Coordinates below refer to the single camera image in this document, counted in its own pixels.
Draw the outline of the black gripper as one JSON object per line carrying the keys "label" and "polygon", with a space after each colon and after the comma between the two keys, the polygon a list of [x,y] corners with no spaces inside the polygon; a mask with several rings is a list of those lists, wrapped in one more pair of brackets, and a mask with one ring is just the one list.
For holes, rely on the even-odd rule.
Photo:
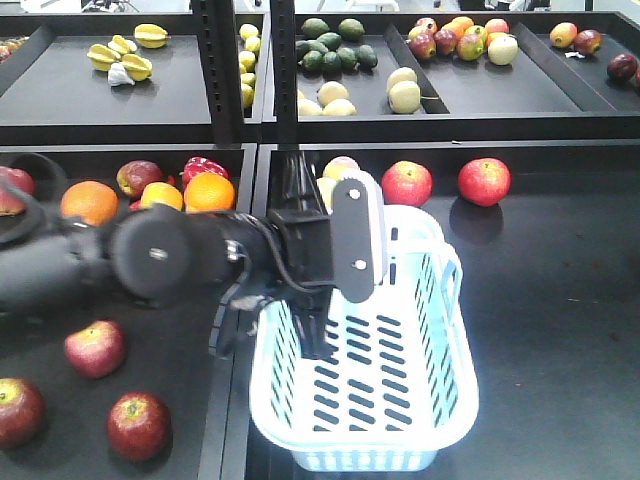
{"label": "black gripper", "polygon": [[292,322],[304,359],[329,358],[328,309],[334,286],[330,216],[322,200],[313,163],[301,150],[277,150],[270,167],[271,208],[284,254],[287,279],[304,293],[292,300]]}

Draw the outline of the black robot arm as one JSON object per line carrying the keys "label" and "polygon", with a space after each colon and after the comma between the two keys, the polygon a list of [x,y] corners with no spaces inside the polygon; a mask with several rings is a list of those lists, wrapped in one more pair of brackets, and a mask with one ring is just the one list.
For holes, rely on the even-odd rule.
{"label": "black robot arm", "polygon": [[70,307],[110,291],[151,306],[211,292],[218,296],[209,340],[215,354],[226,356],[237,341],[228,324],[235,312],[284,301],[302,356],[331,355],[329,217],[302,154],[286,158],[284,205],[263,218],[234,210],[187,214],[159,204],[93,227],[48,215],[9,181],[1,186],[26,208],[1,236],[4,316]]}

